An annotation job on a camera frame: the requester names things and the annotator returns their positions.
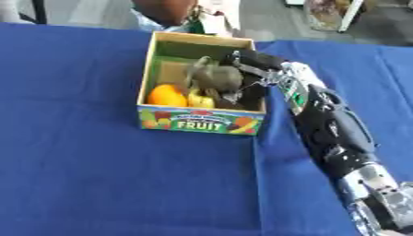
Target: fruit box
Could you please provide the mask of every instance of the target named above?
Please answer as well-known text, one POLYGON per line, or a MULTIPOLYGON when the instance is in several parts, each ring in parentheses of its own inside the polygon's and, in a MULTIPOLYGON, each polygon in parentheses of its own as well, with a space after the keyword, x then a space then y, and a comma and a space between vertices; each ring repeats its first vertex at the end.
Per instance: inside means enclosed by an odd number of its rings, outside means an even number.
POLYGON ((220 133, 232 135, 257 134, 266 115, 264 99, 256 111, 170 107, 147 104, 150 91, 158 84, 180 84, 185 68, 204 55, 216 63, 236 49, 254 49, 246 39, 154 32, 150 42, 145 73, 137 98, 139 123, 143 129, 220 133))

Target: blue tablecloth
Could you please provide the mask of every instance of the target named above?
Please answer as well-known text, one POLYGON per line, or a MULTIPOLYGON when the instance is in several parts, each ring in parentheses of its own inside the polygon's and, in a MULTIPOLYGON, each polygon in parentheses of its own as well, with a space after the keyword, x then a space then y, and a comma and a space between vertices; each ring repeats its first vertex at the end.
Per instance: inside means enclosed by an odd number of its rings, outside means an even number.
MULTIPOLYGON (((150 35, 0 25, 0 235, 356 235, 271 90, 259 137, 140 130, 150 35)), ((413 49, 275 41, 369 126, 413 180, 413 49)))

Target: printed fruit label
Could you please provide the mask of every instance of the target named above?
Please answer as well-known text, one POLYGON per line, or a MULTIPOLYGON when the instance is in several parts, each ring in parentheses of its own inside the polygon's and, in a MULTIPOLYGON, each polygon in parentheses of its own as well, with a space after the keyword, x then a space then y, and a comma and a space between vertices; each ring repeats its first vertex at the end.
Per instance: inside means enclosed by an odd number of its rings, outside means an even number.
POLYGON ((142 128, 234 135, 255 135, 263 114, 186 109, 139 109, 142 128))

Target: orange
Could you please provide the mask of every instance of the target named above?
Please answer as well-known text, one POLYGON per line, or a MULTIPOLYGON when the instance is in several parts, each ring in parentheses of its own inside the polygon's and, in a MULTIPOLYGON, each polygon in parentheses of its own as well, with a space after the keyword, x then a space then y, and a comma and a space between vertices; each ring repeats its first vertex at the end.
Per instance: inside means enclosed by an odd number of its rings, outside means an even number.
POLYGON ((147 102, 154 105, 164 105, 173 107, 187 107, 188 100, 173 85, 158 85, 147 97, 147 102))

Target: robotic hand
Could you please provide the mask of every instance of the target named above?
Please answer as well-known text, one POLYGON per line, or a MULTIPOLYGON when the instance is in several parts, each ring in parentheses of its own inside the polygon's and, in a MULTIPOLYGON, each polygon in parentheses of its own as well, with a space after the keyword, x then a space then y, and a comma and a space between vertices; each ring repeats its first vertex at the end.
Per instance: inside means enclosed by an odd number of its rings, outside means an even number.
POLYGON ((247 50, 222 64, 253 77, 247 87, 281 90, 302 142, 361 235, 413 235, 413 183, 396 182, 374 155, 376 145, 360 118, 309 66, 247 50))

